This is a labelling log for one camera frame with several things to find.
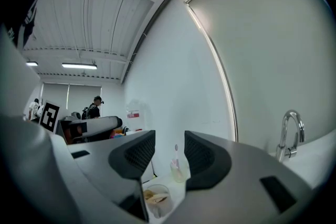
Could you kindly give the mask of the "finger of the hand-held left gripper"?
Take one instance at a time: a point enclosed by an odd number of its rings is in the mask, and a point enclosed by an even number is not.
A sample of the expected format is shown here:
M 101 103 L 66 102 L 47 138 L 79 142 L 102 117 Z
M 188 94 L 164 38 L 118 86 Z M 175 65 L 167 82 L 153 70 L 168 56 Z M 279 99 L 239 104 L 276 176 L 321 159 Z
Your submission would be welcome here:
M 121 127 L 122 120 L 117 116 L 105 116 L 96 119 L 77 120 L 69 123 L 70 134 L 82 137 L 98 135 Z

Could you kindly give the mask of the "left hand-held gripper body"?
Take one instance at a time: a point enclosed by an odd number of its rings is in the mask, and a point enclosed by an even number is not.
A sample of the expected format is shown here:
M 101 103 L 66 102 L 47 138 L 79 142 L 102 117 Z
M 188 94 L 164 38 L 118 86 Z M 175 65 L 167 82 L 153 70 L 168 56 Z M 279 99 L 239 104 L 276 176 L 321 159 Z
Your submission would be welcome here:
M 78 116 L 79 113 L 69 114 L 67 109 L 47 100 L 40 112 L 39 125 L 61 136 L 66 144 L 73 144 L 87 133 L 87 123 Z

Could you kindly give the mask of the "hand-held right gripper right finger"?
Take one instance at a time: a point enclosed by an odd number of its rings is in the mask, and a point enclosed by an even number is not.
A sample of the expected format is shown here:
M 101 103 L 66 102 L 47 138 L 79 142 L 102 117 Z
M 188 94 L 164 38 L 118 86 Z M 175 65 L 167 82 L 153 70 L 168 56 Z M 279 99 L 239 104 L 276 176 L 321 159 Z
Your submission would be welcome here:
M 256 147 L 185 132 L 184 198 L 163 224 L 282 224 L 301 214 L 312 188 Z

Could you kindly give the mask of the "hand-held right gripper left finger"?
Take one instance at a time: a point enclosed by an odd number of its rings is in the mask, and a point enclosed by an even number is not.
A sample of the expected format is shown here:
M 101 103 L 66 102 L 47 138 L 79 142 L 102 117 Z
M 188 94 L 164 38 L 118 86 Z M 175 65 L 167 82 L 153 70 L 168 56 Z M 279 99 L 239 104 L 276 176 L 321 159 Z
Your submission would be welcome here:
M 66 145 L 51 136 L 60 174 L 81 222 L 148 222 L 141 177 L 155 152 L 155 131 Z

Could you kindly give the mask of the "clear glass cup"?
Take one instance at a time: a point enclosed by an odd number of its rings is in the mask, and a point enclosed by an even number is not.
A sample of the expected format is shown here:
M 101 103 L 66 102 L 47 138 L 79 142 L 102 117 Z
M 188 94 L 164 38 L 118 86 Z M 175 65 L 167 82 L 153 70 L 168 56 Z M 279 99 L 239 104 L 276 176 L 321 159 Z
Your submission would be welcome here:
M 157 204 L 148 204 L 145 201 L 149 211 L 154 215 L 154 217 L 156 219 L 160 219 L 160 218 L 168 215 L 173 209 L 173 200 L 172 200 L 169 189 L 166 186 L 161 185 L 161 184 L 151 185 L 147 189 L 149 189 L 149 190 L 151 190 L 155 193 L 167 193 L 167 194 L 169 194 L 169 196 L 165 200 L 163 200 L 163 201 L 161 201 Z

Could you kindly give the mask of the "pink toothbrush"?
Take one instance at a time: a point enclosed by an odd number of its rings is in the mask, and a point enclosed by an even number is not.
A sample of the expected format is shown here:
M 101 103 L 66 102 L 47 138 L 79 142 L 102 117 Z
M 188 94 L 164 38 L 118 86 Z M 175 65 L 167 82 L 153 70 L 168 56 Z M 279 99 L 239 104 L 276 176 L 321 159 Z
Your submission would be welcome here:
M 179 157 L 178 157 L 178 145 L 175 144 L 175 158 L 171 160 L 171 169 L 173 169 L 177 174 L 181 175 L 181 169 L 179 164 Z

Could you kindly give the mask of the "narrow grey roller blind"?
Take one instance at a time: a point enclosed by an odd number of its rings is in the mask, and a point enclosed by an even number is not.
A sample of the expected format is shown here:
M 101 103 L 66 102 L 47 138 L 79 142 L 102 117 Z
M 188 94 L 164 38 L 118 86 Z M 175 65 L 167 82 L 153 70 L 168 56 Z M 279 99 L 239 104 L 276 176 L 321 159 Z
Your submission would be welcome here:
M 101 94 L 101 87 L 98 86 L 81 86 L 73 85 L 69 86 L 68 92 L 68 111 L 79 112 L 82 114 L 82 111 L 85 107 L 93 102 L 94 97 Z
M 66 109 L 68 84 L 44 83 L 42 91 L 43 102 L 51 101 L 62 109 Z

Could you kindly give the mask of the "clear water bottle red label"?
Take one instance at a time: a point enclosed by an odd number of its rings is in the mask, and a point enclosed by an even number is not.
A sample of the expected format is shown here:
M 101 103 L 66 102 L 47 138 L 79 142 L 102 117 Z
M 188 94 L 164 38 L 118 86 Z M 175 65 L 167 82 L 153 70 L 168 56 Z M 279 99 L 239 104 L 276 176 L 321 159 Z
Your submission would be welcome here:
M 128 122 L 131 125 L 145 125 L 147 104 L 139 99 L 131 99 L 126 105 Z

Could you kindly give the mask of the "chrome faucet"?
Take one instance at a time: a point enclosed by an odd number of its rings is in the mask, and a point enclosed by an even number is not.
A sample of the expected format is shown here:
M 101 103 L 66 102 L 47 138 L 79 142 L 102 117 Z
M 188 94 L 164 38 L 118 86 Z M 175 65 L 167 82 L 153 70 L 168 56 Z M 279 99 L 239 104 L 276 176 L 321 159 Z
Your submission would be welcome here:
M 297 131 L 295 133 L 295 139 L 292 147 L 286 146 L 287 132 L 288 132 L 288 122 L 292 118 L 295 122 Z M 275 158 L 278 162 L 282 163 L 285 158 L 295 157 L 297 154 L 297 147 L 299 143 L 305 141 L 305 127 L 302 121 L 301 115 L 296 110 L 289 110 L 284 114 L 282 127 L 281 127 L 281 137 L 280 142 L 276 148 Z

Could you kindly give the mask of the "white washbasin counter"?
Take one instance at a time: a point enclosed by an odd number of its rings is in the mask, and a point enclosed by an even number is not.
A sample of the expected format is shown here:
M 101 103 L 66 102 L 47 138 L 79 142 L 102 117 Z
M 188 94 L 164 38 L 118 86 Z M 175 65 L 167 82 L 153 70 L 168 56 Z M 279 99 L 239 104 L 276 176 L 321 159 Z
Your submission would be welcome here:
M 312 189 L 327 181 L 335 163 L 336 129 L 319 139 L 300 145 L 295 157 L 283 161 L 285 166 L 300 176 Z M 147 189 L 152 185 L 167 187 L 174 207 L 185 197 L 185 184 L 177 183 L 171 173 L 154 178 L 142 184 L 142 187 Z

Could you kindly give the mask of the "person's black shirt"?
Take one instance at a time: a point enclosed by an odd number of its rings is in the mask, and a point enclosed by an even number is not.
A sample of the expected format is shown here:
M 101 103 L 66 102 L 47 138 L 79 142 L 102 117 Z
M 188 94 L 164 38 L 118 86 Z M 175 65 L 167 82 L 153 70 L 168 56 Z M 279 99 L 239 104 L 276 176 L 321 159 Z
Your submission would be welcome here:
M 7 30 L 9 39 L 23 50 L 33 32 L 37 0 L 9 0 L 0 11 L 0 24 Z

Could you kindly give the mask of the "wall mirror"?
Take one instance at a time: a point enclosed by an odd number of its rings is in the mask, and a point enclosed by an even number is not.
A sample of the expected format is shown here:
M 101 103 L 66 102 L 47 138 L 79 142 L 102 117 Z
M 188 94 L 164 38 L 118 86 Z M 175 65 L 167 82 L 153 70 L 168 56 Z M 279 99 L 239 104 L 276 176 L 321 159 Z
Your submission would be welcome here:
M 241 143 L 274 151 L 291 109 L 306 142 L 336 129 L 336 19 L 326 0 L 187 3 L 221 60 Z

